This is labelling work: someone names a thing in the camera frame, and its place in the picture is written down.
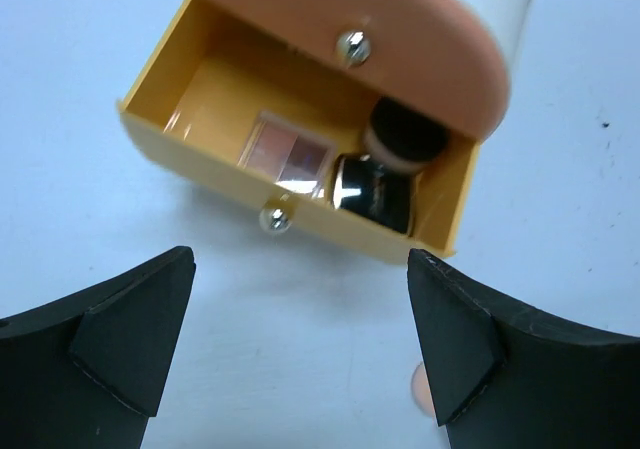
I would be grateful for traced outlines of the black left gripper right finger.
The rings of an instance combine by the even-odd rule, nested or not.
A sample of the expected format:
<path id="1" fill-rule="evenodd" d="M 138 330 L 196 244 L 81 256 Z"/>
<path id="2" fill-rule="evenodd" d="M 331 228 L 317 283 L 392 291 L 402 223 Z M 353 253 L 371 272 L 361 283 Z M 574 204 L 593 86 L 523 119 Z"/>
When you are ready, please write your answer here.
<path id="1" fill-rule="evenodd" d="M 639 341 L 566 320 L 427 251 L 408 291 L 437 424 L 454 448 L 635 448 Z"/>

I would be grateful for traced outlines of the round black compact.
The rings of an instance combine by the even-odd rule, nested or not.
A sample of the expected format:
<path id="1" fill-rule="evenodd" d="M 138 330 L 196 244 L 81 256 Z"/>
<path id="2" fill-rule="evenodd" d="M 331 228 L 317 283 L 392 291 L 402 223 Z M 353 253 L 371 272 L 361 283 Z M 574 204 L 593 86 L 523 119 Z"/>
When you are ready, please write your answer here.
<path id="1" fill-rule="evenodd" d="M 374 105 L 363 145 L 385 169 L 413 175 L 422 171 L 447 147 L 449 130 L 396 100 L 380 98 Z"/>

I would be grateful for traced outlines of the black square compact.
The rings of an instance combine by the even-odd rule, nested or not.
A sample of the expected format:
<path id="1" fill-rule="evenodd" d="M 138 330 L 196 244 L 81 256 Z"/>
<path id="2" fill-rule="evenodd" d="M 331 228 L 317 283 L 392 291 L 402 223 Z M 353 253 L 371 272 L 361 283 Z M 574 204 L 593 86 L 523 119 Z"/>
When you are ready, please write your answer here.
<path id="1" fill-rule="evenodd" d="M 328 200 L 345 210 L 402 235 L 413 229 L 414 178 L 386 168 L 369 154 L 340 154 L 332 172 Z"/>

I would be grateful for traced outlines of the pink makeup sponge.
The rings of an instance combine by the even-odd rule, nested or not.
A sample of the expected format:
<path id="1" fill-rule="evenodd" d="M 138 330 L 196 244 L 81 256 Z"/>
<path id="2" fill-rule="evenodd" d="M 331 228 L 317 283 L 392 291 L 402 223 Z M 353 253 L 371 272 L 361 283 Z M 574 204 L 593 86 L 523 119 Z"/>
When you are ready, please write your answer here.
<path id="1" fill-rule="evenodd" d="M 412 399 L 420 411 L 428 417 L 435 417 L 429 381 L 423 362 L 419 363 L 411 376 L 410 391 Z"/>

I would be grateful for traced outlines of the brown eyeshadow palette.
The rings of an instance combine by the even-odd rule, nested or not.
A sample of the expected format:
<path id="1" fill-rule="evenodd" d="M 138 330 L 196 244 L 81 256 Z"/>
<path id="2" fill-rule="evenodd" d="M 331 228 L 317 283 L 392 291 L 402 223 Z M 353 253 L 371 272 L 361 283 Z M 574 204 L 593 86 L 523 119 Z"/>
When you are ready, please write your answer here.
<path id="1" fill-rule="evenodd" d="M 336 145 L 321 134 L 267 111 L 256 117 L 238 166 L 289 192 L 324 198 Z"/>

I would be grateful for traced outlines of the yellow drawer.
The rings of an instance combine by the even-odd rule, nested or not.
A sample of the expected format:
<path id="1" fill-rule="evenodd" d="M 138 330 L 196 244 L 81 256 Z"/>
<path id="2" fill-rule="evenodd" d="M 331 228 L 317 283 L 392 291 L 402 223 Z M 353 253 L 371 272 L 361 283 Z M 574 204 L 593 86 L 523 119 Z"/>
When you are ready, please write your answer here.
<path id="1" fill-rule="evenodd" d="M 272 175 L 301 135 L 315 139 L 314 155 L 360 153 L 376 101 L 208 1 L 183 0 L 119 112 L 147 158 L 242 205 L 283 205 L 294 227 L 387 263 L 404 263 L 413 248 L 450 257 L 479 153 L 463 137 L 417 178 L 407 234 Z"/>

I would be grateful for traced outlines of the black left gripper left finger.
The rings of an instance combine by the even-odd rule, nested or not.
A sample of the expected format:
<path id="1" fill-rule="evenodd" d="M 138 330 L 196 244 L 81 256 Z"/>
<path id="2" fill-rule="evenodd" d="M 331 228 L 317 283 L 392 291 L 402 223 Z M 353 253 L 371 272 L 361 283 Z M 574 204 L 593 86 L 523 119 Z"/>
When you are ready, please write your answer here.
<path id="1" fill-rule="evenodd" d="M 1 321 L 4 448 L 138 448 L 158 413 L 195 275 L 174 247 Z"/>

